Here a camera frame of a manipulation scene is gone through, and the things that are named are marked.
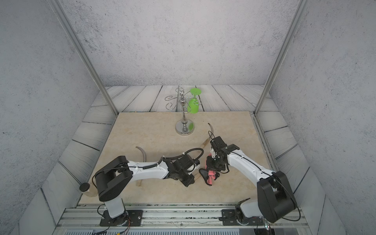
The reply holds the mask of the pink fluffy rag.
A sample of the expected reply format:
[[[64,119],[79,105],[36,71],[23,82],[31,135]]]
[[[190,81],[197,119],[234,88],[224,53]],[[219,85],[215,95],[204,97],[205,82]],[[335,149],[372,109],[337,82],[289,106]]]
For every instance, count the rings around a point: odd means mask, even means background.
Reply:
[[[212,182],[215,181],[220,174],[216,171],[208,170],[207,169],[207,178],[206,178],[206,184],[209,186],[212,186]]]

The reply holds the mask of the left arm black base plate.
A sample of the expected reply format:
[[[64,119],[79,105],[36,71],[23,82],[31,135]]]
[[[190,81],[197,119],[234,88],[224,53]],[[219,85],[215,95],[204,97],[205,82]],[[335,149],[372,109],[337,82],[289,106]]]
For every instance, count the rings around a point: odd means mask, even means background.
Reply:
[[[130,226],[139,227],[142,223],[143,210],[125,210],[116,218],[111,218],[108,210],[105,210],[99,225],[101,227]]]

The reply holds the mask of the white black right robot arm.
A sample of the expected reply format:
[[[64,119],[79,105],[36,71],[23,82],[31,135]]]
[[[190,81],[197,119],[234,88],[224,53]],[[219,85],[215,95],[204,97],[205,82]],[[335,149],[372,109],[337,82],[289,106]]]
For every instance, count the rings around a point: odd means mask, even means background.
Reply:
[[[234,144],[216,144],[211,141],[211,153],[206,167],[199,170],[208,186],[212,186],[220,172],[236,168],[257,188],[257,200],[245,199],[237,204],[237,220],[240,224],[248,218],[263,216],[274,223],[298,208],[287,176],[281,171],[269,170],[244,154]]]

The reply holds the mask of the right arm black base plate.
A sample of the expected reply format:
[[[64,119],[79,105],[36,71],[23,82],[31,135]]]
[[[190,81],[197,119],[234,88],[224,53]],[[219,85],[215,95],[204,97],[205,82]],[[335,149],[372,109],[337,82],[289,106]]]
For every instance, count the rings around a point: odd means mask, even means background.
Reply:
[[[221,217],[218,218],[224,226],[261,226],[263,220],[261,217],[246,217],[240,210],[223,209]]]

